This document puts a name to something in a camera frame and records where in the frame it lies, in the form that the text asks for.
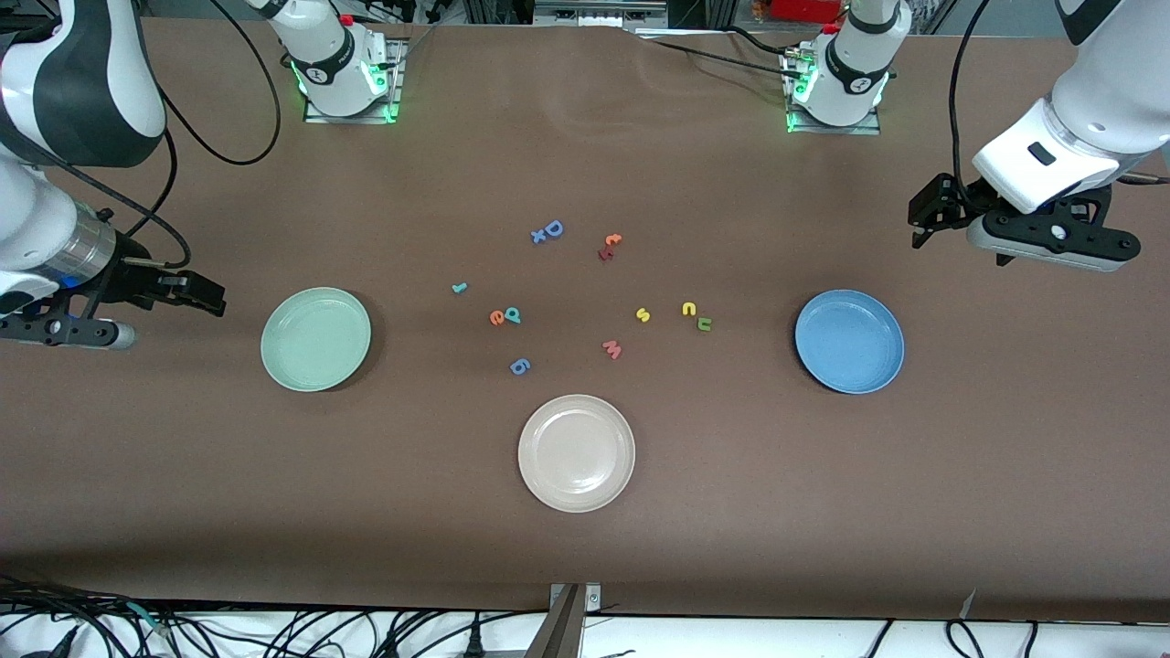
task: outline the red object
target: red object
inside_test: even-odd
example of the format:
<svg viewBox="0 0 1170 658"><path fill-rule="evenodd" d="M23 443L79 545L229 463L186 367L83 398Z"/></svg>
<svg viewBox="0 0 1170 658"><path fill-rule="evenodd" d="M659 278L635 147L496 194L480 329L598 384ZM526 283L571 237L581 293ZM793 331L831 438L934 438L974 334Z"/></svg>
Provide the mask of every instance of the red object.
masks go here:
<svg viewBox="0 0 1170 658"><path fill-rule="evenodd" d="M841 13L841 0L772 0L773 19L831 23Z"/></svg>

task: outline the black cable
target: black cable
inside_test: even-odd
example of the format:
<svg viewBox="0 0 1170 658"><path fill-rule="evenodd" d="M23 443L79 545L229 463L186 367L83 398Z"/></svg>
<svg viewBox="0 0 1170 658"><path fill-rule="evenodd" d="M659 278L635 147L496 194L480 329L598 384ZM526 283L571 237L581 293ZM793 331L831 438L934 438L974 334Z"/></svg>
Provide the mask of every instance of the black cable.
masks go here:
<svg viewBox="0 0 1170 658"><path fill-rule="evenodd" d="M163 191L159 192L158 198L154 199L154 205L150 207L150 212L154 213L163 207L163 204L166 203L166 198L171 196L171 189L174 187L174 179L179 176L179 155L174 150L174 137L171 137L170 128L163 131L163 138L166 139L166 152L171 159L171 170L166 174L166 184L163 185ZM131 238L135 233L138 233L138 229L145 226L147 221L150 221L150 217L143 215L143 218L139 219L138 222L130 228L130 231L126 231L126 238Z"/></svg>
<svg viewBox="0 0 1170 658"><path fill-rule="evenodd" d="M11 630L12 630L13 628L15 628L15 626L16 626L18 624L22 624L22 623L25 623L25 622L29 621L30 618L33 618L33 617L35 617L35 616L37 616L37 615L41 615L41 612L40 612L40 611L35 611L35 612L29 612L29 614L25 615L23 617L21 617L20 619L16 619L15 622L13 622L13 623L8 624L7 626L5 626L5 628L0 629L0 637L4 637L4 635L5 635L6 632L11 631Z"/></svg>
<svg viewBox="0 0 1170 658"><path fill-rule="evenodd" d="M889 632L889 628L894 625L894 619L886 619L886 625L878 631L878 637L874 638L873 645L869 647L869 653L866 653L866 658L874 658L878 656L878 649L881 647L881 640L886 639L886 633Z"/></svg>
<svg viewBox="0 0 1170 658"><path fill-rule="evenodd" d="M1166 185L1170 184L1170 177L1131 171L1129 173L1121 174L1117 178L1117 183L1122 183L1124 185Z"/></svg>
<svg viewBox="0 0 1170 658"><path fill-rule="evenodd" d="M166 103L166 107L171 108L171 112L174 114L174 118L179 119L179 123L183 124L183 128L187 129L187 132L190 132L191 136L194 137L195 142L199 142L199 145L202 146L205 151L216 157L221 162L225 162L230 165L247 166L256 164L260 160L267 158L268 153L273 152L273 149L276 146L276 140L281 136L281 98L280 95L276 92L276 83L273 82L273 75L268 73L268 64L266 64L264 59L260 56L260 50L256 49L256 44L252 42L252 39L248 37L248 34L246 32L243 32L243 28L240 27L240 23L232 18L232 14L229 14L227 9L223 8L223 5L219 4L219 0L207 0L207 1L214 5L215 8L219 9L219 13L223 14L223 18L227 19L229 23L232 23L232 27L234 27L235 30L240 34L240 36L243 39L243 42L248 44L248 49L252 50L253 56L256 57L256 63L260 64L260 70L264 74L264 82L268 83L268 91L271 92L273 95L273 109L275 110L276 114L276 122L273 125L273 136L268 140L268 145L264 146L264 150L261 151L260 155L256 157L248 158L245 160L236 160L229 158L223 153L216 151L214 148L212 148L212 145L208 144L207 140L204 139L201 135L199 135L199 131L197 131L194 126L191 125L191 122L187 121L187 117L183 116L183 112L179 111L179 108L176 107L174 102L171 101L170 96L166 95L166 91L164 91L161 87L159 87L159 94L161 94L163 102Z"/></svg>
<svg viewBox="0 0 1170 658"><path fill-rule="evenodd" d="M125 645L122 644L122 640L118 639L118 637L105 624L99 622L96 618L96 615L91 614L92 611L101 615L105 612L103 608L87 609L88 602L84 599L81 601L66 599L66 597L57 595L57 592L53 591L50 588L42 588L40 585L26 583L18 578L13 578L12 576L0 575L0 577L15 585L15 588L0 588L0 598L7 598L11 602L14 601L16 603L29 606L41 605L42 608L47 608L49 610L56 610L58 612L69 615L70 617L81 619L87 624L89 624L90 626L92 626L94 630L96 630L102 636L102 639L105 643L106 654L110 658L113 658L115 649L118 651L122 658L132 658L130 652L126 650ZM130 621L128 616L122 616L116 614L112 616L119 617L124 621ZM138 632L139 632L139 638L142 638L140 629L138 629Z"/></svg>
<svg viewBox="0 0 1170 658"><path fill-rule="evenodd" d="M698 6L698 4L700 4L700 2L702 2L702 1L703 1L703 0L695 0L695 4L694 4L694 5L691 5L689 9L687 9L687 13L686 13L686 14L683 14L683 15L682 15L682 18L681 18L681 19L679 19L679 20L677 20L677 21L676 21L676 22L674 23L674 26L673 26L673 27L674 27L675 29L679 29L679 28L684 28L686 26L683 26L682 23L687 22L687 19L689 19L689 18L690 18L690 13L691 13L691 12L694 12L694 11L695 11L695 7L697 7L697 6Z"/></svg>
<svg viewBox="0 0 1170 658"><path fill-rule="evenodd" d="M390 644L391 638L394 637L394 632L398 629L398 621L402 618L406 612L399 610L394 618L390 621L390 628L386 630L386 639L384 642L374 642L373 651L370 652L370 658L378 658L386 645Z"/></svg>
<svg viewBox="0 0 1170 658"><path fill-rule="evenodd" d="M390 7L385 7L385 6L383 6L383 7L374 7L373 0L365 0L363 2L363 5L365 5L366 11L372 12L374 9L378 9L379 12L383 12L384 14L386 14L390 18L397 20L398 22L401 22L401 23L406 22L406 19L404 19L401 15L395 14L394 12L391 12Z"/></svg>
<svg viewBox="0 0 1170 658"><path fill-rule="evenodd" d="M983 11L987 8L987 2L991 0L982 0L979 6L975 8L975 13L971 14L971 22L966 23L966 30L963 32L963 39L958 42L958 50L955 53L955 66L951 67L951 82L950 90L947 92L947 111L950 116L951 125L951 167L955 170L955 183L958 186L958 196L963 200L964 205L970 206L975 211L983 213L987 208L979 207L971 201L971 198L966 194L966 187L963 185L963 171L959 156L959 144L958 144L958 115L955 111L955 91L958 88L958 70L963 64L963 54L966 52L966 44L971 41L971 33L975 32L975 23L979 22L979 16L983 15Z"/></svg>
<svg viewBox="0 0 1170 658"><path fill-rule="evenodd" d="M312 653L315 651L317 651L322 646L325 646L326 645L326 640L329 638L333 637L335 635L337 635L338 631L340 631L345 626L352 624L353 622L357 622L358 619L369 618L369 617L370 617L370 612L369 611L366 611L366 612L358 612L357 615L350 617L349 619L342 622L340 624L337 624L337 628L335 628L333 630L331 630L328 633L325 633L325 635L321 636L319 638L317 638L317 642L314 643L314 645L310 646L309 650L305 651L305 653L308 653L309 656L312 656Z"/></svg>
<svg viewBox="0 0 1170 658"><path fill-rule="evenodd" d="M978 658L983 658L983 647L979 646L979 642L977 639L975 639L975 633L971 632L971 628L968 626L966 622L964 622L963 619L951 619L951 621L947 622L947 628L945 628L945 630L947 630L947 642L950 643L951 649L955 650L955 653L958 653L963 658L972 658L972 656L968 654L968 652L965 652L962 649L959 649L958 647L958 643L955 642L955 635L954 635L955 633L955 630L954 630L955 626L958 626L958 628L963 629L964 632L966 632L966 637L971 640L971 646L975 647L976 656Z"/></svg>
<svg viewBox="0 0 1170 658"><path fill-rule="evenodd" d="M391 629L391 631L386 633L386 639L377 650L374 650L374 658L398 656L398 646L402 644L402 640L410 637L411 633L421 629L428 622L436 619L442 615L443 612L436 610L417 612L413 617L404 622L401 628Z"/></svg>
<svg viewBox="0 0 1170 658"><path fill-rule="evenodd" d="M483 658L487 651L483 650L483 636L480 633L480 611L475 611L475 621L472 622L472 637L467 640L467 649L463 650L463 658Z"/></svg>
<svg viewBox="0 0 1170 658"><path fill-rule="evenodd" d="M739 36L746 39L748 42L750 42L752 46L755 46L756 48L759 48L760 50L763 50L765 53L771 53L773 55L783 55L784 54L785 48L777 48L776 46L769 46L768 43L764 43L763 41L756 39L756 36L753 34L751 34L746 29L743 29L739 26L729 25L727 27L721 27L718 29L720 29L720 32L734 32L734 33L738 34Z"/></svg>
<svg viewBox="0 0 1170 658"><path fill-rule="evenodd" d="M780 70L772 67L765 67L763 64L756 64L752 62L744 62L743 60L735 60L731 57L724 57L723 55L716 55L715 53L704 53L703 50L695 50L694 48L687 48L686 46L677 46L675 43L667 43L665 41L654 40L654 43L662 46L663 48L672 48L674 50L682 50L683 53L690 53L691 55L698 55L701 57L710 57L711 60L718 60L721 62L728 62L730 64L737 64L741 67L746 67L749 69L756 69L768 73L775 73L776 75L782 75L785 77L799 77L800 74L797 71Z"/></svg>
<svg viewBox="0 0 1170 658"><path fill-rule="evenodd" d="M289 629L289 638L285 639L284 640L284 645L281 646L281 649L280 649L281 653L287 653L288 652L289 647L292 645L292 640L296 639L296 637L298 635L305 632L307 630L309 630L310 628L312 628L315 624L317 624L318 622L321 622L325 617L329 617L330 615L333 615L333 614L335 612L330 612L330 611L322 612L321 615L317 616L316 619L305 622L305 624L303 626L301 626L301 629L298 629L296 631L294 631L294 629L296 626L297 617L301 617L301 612L297 612L296 615L294 615L292 621L289 623L288 626L285 626L287 629ZM308 617L309 615L310 615L310 612L304 612L304 617ZM280 640L281 635L283 635L283 632L284 631L281 631L281 633L276 635L276 639L277 640ZM280 656L280 653L276 653L274 656L274 658L276 658L278 656ZM264 652L264 658L268 658L268 652L267 651Z"/></svg>
<svg viewBox="0 0 1170 658"><path fill-rule="evenodd" d="M67 173L69 173L74 178L77 178L82 183L85 183L90 187L94 187L94 189L98 190L99 192L102 192L103 194L105 194L106 197L110 197L111 199L113 199L116 201L119 201L122 204L125 204L126 206L130 206L130 208L132 211L138 212L143 217L149 218L151 221L153 221L154 224L159 225L159 227L161 227L163 231L166 231L171 235L171 239L173 239L176 242L178 242L179 247L183 249L183 259L180 259L178 261L174 261L174 262L165 262L165 263L163 263L163 267L165 269L178 269L180 267L186 267L187 263L191 262L191 246L187 245L186 238L184 238L181 233L179 233L178 231L176 231L173 226L171 226L170 224L167 224L165 219L163 219L161 217L159 217L158 214L156 214L153 211L144 207L138 201L131 199L130 197L126 197L122 192L118 192L117 190L110 187L109 185L102 183L101 180L97 180L96 178L94 178L92 176L85 173L84 171L81 171L80 169L73 166L71 164L69 164L67 162L64 162L63 159L61 159L60 157L57 157L57 155L54 153L53 151L49 151L48 149L42 148L36 142L29 139L28 137L25 137L25 135L22 132L20 132L19 130L14 130L14 129L12 129L12 128L9 128L9 126L4 125L2 123L0 123L0 131L4 131L9 138L20 142L23 146L28 148L29 150L32 150L37 156L40 156L40 157L49 160L50 163L55 164L58 167L61 167L62 170L64 170Z"/></svg>
<svg viewBox="0 0 1170 658"><path fill-rule="evenodd" d="M1035 636L1040 632L1040 622L1032 622L1032 632L1027 636L1027 644L1024 645L1024 658L1032 658L1032 645L1035 644Z"/></svg>
<svg viewBox="0 0 1170 658"><path fill-rule="evenodd" d="M372 633L370 637L373 638L373 649L370 650L370 658L373 658L373 652L378 649L378 624L374 623L373 615L366 617L366 622L370 624L370 632Z"/></svg>
<svg viewBox="0 0 1170 658"><path fill-rule="evenodd" d="M432 642L431 644L424 646L422 649L415 651L414 656L412 656L411 658L420 658L424 653L426 653L427 651L431 651L432 649L439 646L440 644L447 642L448 639L450 639L450 638L453 638L453 637L455 637L457 635L461 635L461 633L463 633L466 631L472 630L472 626L475 625L475 624L479 624L479 625L482 626L483 624L490 624L491 622L498 622L500 619L507 619L508 617L517 617L519 615L534 615L534 614L537 614L537 612L548 612L548 610L516 610L515 612L504 612L503 615L496 615L495 617L493 617L490 619L483 619L482 622L474 622L474 623L468 624L468 625L466 625L466 626L463 626L463 628L461 628L459 630L452 631L452 632L449 632L449 633L440 637L439 639Z"/></svg>
<svg viewBox="0 0 1170 658"><path fill-rule="evenodd" d="M184 629L180 624L176 624L174 629L179 631L179 633L183 636L183 639L187 640L187 644L190 644L191 646L195 647L195 651L202 653L207 658L219 658L219 650L215 649L215 643L211 642L211 638L208 638L206 636L206 633L202 632L202 629L200 629L198 625L195 626L197 632L201 633L204 640L207 642L207 649L206 650L202 646L200 646L199 643L195 642L194 638L192 638L190 635L187 635L187 630ZM168 633L168 636L174 636L174 633Z"/></svg>

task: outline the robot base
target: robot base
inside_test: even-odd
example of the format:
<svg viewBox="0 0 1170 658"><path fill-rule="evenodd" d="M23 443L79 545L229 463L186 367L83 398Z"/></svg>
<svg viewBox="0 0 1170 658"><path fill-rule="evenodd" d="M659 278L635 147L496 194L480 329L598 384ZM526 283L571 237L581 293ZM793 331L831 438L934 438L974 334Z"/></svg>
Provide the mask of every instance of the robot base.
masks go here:
<svg viewBox="0 0 1170 658"><path fill-rule="evenodd" d="M799 48L793 48L779 56L780 70L793 70L803 76L807 76L808 67L814 60L812 41L804 41ZM866 118L853 125L839 126L821 123L808 114L808 110L798 104L792 96L797 87L805 83L806 78L784 77L784 104L787 107L789 132L823 132L830 135L880 135L881 125L878 123L878 108L869 110Z"/></svg>
<svg viewBox="0 0 1170 658"><path fill-rule="evenodd" d="M347 117L330 116L316 108L305 97L305 123L336 123L357 125L385 125L398 123L398 107L402 101L402 83L406 77L406 52L410 40L386 39L385 62L390 64L386 76L386 94L374 100L364 111Z"/></svg>

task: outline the plate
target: plate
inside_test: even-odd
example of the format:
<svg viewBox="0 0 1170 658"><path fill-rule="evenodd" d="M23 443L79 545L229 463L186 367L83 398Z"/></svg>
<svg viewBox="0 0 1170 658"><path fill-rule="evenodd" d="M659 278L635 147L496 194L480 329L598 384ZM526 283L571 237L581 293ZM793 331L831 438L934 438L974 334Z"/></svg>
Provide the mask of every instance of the plate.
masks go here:
<svg viewBox="0 0 1170 658"><path fill-rule="evenodd" d="M634 433L604 399L563 396L528 419L518 460L524 484L541 502L560 512L593 512L618 498L634 473Z"/></svg>
<svg viewBox="0 0 1170 658"><path fill-rule="evenodd" d="M842 393L872 393L902 369L906 344L894 314L858 290L828 290L797 318L797 352L821 384Z"/></svg>
<svg viewBox="0 0 1170 658"><path fill-rule="evenodd" d="M276 307L260 338L260 357L276 383L294 391L331 389L370 351L370 315L353 295L309 288Z"/></svg>

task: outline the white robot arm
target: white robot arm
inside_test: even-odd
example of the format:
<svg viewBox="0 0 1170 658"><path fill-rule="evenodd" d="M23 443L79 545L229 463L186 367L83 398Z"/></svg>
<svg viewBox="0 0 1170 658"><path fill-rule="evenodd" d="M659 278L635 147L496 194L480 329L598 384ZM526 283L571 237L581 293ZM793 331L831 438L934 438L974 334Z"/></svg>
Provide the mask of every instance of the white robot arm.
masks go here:
<svg viewBox="0 0 1170 658"><path fill-rule="evenodd" d="M881 101L889 64L910 32L906 0L854 0L835 34L820 34L808 44L813 67L807 82L792 95L817 121L853 125Z"/></svg>
<svg viewBox="0 0 1170 658"><path fill-rule="evenodd" d="M1113 272L1141 249L1103 226L1110 184L1170 140L1170 2L1057 0L1076 62L975 157L983 178L940 174L910 201L914 247L942 228L996 252Z"/></svg>
<svg viewBox="0 0 1170 658"><path fill-rule="evenodd" d="M135 166L166 128L130 0L60 7L57 22L0 36L0 338L129 347L129 327L92 318L109 302L222 315L222 288L142 265L150 253L109 224L112 213L75 201L41 172ZM82 317L68 313L76 294L91 300Z"/></svg>
<svg viewBox="0 0 1170 658"><path fill-rule="evenodd" d="M388 90L386 37L328 0L247 0L268 20L292 59L301 90L322 114L349 117Z"/></svg>

